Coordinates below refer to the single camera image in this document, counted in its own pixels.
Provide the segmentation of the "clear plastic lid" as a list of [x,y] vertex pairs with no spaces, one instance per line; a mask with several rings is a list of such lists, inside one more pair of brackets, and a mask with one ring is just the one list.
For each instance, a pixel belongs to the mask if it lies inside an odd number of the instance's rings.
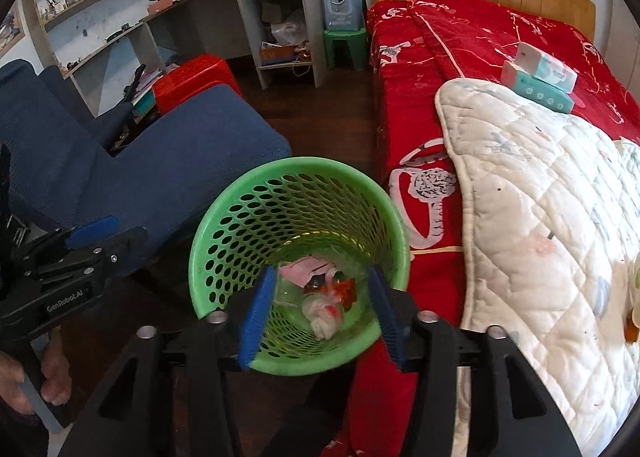
[[277,283],[272,305],[291,323],[303,325],[307,321],[302,309],[305,299],[304,289],[282,274],[282,269],[287,265],[288,262],[280,262],[277,266]]

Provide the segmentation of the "white red wrapper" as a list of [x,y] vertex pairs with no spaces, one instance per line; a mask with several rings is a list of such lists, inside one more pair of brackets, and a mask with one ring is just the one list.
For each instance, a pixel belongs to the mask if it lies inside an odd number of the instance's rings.
[[355,278],[342,272],[311,277],[303,289],[300,308],[304,318],[320,341],[328,341],[341,329],[345,313],[357,301]]

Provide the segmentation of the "pink snack package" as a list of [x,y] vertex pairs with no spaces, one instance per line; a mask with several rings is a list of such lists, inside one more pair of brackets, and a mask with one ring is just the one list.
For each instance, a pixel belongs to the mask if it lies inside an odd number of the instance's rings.
[[329,260],[306,255],[294,262],[281,265],[278,272],[285,281],[297,287],[305,288],[312,281],[317,287],[322,287],[332,283],[337,267]]

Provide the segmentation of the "blue upholstered chair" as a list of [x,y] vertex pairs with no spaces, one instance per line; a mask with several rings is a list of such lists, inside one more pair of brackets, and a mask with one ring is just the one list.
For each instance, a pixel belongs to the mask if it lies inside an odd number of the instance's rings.
[[106,217],[142,226],[126,276],[172,237],[198,225],[217,196],[255,167],[285,158],[288,141],[230,87],[187,100],[116,156],[81,125],[29,62],[1,68],[1,142],[11,153],[9,206],[40,229]]

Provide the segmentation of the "green plastic waste basket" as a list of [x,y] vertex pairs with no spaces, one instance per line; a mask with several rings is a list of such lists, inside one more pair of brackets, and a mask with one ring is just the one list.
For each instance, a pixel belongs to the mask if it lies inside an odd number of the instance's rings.
[[362,172],[335,160],[293,157],[250,170],[206,211],[194,236],[189,286],[198,317],[239,304],[266,266],[314,255],[356,279],[357,301],[328,341],[308,321],[294,324],[271,304],[251,369],[304,376],[341,366],[381,336],[368,294],[368,267],[406,290],[409,243],[390,196]]

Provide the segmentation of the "red plastic box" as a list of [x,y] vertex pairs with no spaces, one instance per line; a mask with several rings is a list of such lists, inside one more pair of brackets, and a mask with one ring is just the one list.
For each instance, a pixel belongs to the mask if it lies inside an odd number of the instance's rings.
[[228,63],[218,56],[201,54],[154,82],[155,106],[161,115],[166,115],[193,96],[221,84],[229,86],[242,98],[242,91]]

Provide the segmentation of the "white quilted blanket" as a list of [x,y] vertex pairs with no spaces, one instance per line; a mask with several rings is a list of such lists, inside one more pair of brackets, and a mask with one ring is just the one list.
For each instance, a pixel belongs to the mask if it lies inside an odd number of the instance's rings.
[[493,82],[445,82],[435,107],[462,194],[462,327],[518,347],[586,456],[639,396],[639,148]]

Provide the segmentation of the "red bed cover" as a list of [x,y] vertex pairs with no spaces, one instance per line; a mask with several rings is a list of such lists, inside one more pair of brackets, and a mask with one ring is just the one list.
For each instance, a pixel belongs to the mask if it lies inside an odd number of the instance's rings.
[[526,42],[574,70],[574,114],[610,138],[638,140],[639,107],[585,35],[550,18],[485,0],[381,1],[370,9],[368,27],[383,178],[408,229],[419,234],[410,243],[408,290],[419,307],[456,325],[466,290],[461,192],[457,186],[435,198],[409,192],[415,174],[454,175],[434,106],[439,87],[462,76],[498,81]]

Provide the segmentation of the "orange peel piece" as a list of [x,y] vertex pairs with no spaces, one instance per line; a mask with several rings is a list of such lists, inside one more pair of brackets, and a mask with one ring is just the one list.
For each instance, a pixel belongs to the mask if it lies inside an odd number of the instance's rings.
[[639,339],[639,327],[634,321],[634,310],[631,310],[626,316],[624,337],[627,343],[636,343]]

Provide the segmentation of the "green plastic stool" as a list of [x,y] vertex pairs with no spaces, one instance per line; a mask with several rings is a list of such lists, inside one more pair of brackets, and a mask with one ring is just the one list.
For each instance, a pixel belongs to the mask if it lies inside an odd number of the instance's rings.
[[366,69],[369,57],[369,39],[367,29],[358,30],[325,30],[323,32],[324,50],[326,50],[326,65],[329,69],[335,67],[335,46],[341,43],[347,48],[352,66],[356,72]]

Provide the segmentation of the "lower teal tissue pack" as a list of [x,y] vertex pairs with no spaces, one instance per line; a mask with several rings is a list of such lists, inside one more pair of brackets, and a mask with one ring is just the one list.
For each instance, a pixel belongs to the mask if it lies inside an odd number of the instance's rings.
[[574,101],[567,93],[541,81],[511,61],[502,66],[501,83],[522,98],[536,102],[555,113],[570,114]]

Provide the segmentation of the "upper tissue pack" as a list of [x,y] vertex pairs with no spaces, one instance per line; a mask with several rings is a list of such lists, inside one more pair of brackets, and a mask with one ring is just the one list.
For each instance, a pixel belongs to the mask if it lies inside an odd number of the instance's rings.
[[530,76],[551,84],[565,93],[572,93],[577,81],[577,73],[563,62],[529,43],[520,42],[514,63]]

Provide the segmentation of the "white desk shelf unit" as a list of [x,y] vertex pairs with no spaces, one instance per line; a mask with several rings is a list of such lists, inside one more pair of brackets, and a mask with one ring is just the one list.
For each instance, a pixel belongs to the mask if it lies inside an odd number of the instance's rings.
[[[304,64],[320,86],[326,76],[321,0],[299,2],[308,37]],[[178,0],[159,11],[150,8],[151,0],[76,0],[50,20],[37,0],[22,3],[40,62],[70,81],[94,117],[122,99],[138,66],[163,73],[173,55],[250,56],[263,87],[270,70],[287,66],[260,56],[267,41],[260,0]]]

